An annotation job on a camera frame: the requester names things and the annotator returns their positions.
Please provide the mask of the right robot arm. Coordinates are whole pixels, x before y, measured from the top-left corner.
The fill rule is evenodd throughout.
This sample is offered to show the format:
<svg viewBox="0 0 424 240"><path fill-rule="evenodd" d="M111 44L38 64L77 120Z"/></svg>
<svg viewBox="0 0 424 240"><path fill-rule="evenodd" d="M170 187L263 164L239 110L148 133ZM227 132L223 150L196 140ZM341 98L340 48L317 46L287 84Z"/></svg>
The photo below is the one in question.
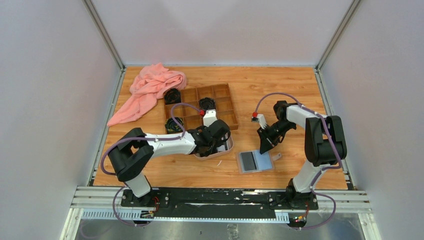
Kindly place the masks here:
<svg viewBox="0 0 424 240"><path fill-rule="evenodd" d="M251 120L258 122L257 130L261 154L282 143L289 130L304 129L304 154L306 160L299 173L292 178L286 189L284 201L292 209L298 209L314 198L314 189L322 175L330 169L340 169L347 156L343 123L339 116L322 115L303 104L278 101L273 107L277 122L267 124L257 112Z"/></svg>

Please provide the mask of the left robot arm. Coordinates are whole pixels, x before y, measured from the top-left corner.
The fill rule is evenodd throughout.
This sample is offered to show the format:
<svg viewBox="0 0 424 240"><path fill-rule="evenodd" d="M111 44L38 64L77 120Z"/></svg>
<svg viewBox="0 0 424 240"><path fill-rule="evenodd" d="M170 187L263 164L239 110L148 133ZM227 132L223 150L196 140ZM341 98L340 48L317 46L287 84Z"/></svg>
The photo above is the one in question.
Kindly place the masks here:
<svg viewBox="0 0 424 240"><path fill-rule="evenodd" d="M117 179L126 184L140 206L153 201L152 187L142 173L149 160L168 155L208 157L230 138L230 127L221 119L180 133L154 135L137 127L113 144L104 154Z"/></svg>

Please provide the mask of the pink leather card holder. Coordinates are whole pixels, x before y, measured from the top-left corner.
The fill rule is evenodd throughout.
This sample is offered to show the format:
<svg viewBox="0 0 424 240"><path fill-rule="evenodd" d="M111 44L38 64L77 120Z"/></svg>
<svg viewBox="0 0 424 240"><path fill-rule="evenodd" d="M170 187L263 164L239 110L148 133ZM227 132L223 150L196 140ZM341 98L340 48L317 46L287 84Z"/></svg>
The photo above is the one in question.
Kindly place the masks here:
<svg viewBox="0 0 424 240"><path fill-rule="evenodd" d="M240 153L242 152L239 152L236 154L236 162L237 162L237 166L238 166L240 174L250 174L250 173L258 173L258 172L273 170L275 168L274 162L279 160L282 157L282 154L280 152L275 155L270 154L269 151L267 151L264 154L260 154L260 151L258 149L247 151L247 152L253 152L257 170L243 172L242 166L240 163Z"/></svg>

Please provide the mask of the black credit card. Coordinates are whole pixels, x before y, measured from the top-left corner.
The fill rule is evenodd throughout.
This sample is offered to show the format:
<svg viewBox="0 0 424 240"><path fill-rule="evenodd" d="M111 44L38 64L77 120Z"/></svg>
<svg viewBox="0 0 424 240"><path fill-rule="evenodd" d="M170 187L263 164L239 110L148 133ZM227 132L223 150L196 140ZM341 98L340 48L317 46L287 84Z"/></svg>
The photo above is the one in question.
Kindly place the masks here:
<svg viewBox="0 0 424 240"><path fill-rule="evenodd" d="M241 169L243 172L257 170L254 154L252 151L241 152L239 154Z"/></svg>

